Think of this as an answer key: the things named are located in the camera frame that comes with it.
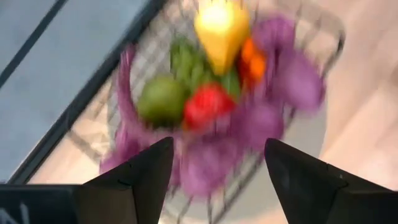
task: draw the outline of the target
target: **wire basket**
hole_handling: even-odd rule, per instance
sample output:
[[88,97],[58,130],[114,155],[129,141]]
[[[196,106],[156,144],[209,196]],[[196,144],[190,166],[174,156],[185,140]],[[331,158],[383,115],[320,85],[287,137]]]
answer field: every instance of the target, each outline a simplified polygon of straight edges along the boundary
[[[146,80],[152,78],[157,71],[170,70],[169,46],[175,34],[183,34],[198,44],[193,28],[193,18],[197,10],[207,3],[207,0],[169,0],[145,28],[137,43],[131,71],[130,81],[134,101],[141,94]],[[294,19],[296,46],[303,49],[307,56],[319,66],[323,77],[327,75],[340,55],[345,41],[344,29],[339,19],[310,2],[300,0],[276,0],[271,3],[261,0],[244,2],[242,0],[240,3],[247,5],[251,11],[252,22],[269,12],[281,12]],[[103,91],[105,94],[97,109],[100,111],[100,108],[108,107],[106,125],[109,131],[104,138],[110,141],[110,145],[106,143],[104,151],[114,147],[112,138],[120,123],[116,95],[112,88],[113,77],[108,82],[111,86]],[[294,117],[291,116],[293,112],[294,110],[289,108],[285,113],[287,128]],[[98,120],[98,116],[98,112],[94,112],[92,119]],[[93,160],[100,161],[103,153],[90,150],[92,146],[73,130],[69,135],[77,144],[85,148],[85,152]],[[187,218],[187,212],[195,207],[194,209],[201,210],[200,213],[205,214],[204,223],[219,223],[258,172],[263,160],[263,155],[247,155],[242,165],[233,171],[227,186],[220,193],[221,196],[210,197],[206,204],[195,205],[192,198],[186,198],[179,193],[178,187],[171,189],[167,194],[160,221],[162,223],[193,223]]]

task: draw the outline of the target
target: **metal wire rack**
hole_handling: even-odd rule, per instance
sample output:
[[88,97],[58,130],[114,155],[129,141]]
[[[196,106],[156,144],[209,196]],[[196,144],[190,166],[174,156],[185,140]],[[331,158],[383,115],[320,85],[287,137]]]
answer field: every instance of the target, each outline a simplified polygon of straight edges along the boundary
[[[139,39],[132,65],[131,85],[134,100],[148,78],[158,71],[170,70],[169,45],[175,34],[186,35],[198,43],[193,30],[193,17],[207,3],[206,0],[169,0],[151,21]],[[313,3],[299,0],[276,0],[272,4],[261,0],[242,0],[240,3],[251,10],[253,22],[275,11],[295,19],[297,47],[302,48],[318,64],[322,76],[326,77],[339,57],[345,41],[344,29],[339,19]],[[101,127],[96,128],[101,131],[82,133],[78,124],[75,124],[68,132],[70,139],[94,162],[99,162],[103,154],[113,148],[113,136],[120,122],[113,91],[113,77],[114,75],[81,116],[82,119],[90,120],[91,125]],[[294,110],[289,110],[287,114],[288,118],[293,118]],[[290,122],[291,119],[287,119],[286,125]],[[248,155],[242,165],[234,170],[223,191],[217,197],[210,197],[205,203],[201,202],[203,206],[200,209],[207,215],[205,223],[215,224],[222,221],[259,170],[262,161],[262,155]],[[167,194],[161,216],[163,223],[190,223],[186,220],[186,214],[195,201],[192,198],[179,197],[179,203],[175,206],[173,201],[178,193],[176,187]]]

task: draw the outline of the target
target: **light wood floor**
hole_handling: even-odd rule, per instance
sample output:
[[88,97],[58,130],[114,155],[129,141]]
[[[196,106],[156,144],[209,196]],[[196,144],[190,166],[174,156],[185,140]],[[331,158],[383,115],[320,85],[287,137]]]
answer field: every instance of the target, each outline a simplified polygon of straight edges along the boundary
[[[321,159],[398,190],[398,1],[318,2],[338,15],[347,31],[345,50],[328,79]],[[96,173],[85,155],[65,148],[53,153],[32,182],[79,183]],[[266,220],[283,223],[282,216],[278,210]]]

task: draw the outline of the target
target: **yellow fruit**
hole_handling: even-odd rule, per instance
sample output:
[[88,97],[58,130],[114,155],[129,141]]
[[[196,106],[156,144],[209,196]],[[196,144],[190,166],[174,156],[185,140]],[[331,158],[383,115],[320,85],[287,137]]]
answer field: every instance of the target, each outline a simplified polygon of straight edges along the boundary
[[235,2],[214,2],[195,18],[195,31],[216,75],[233,65],[250,33],[249,12]]

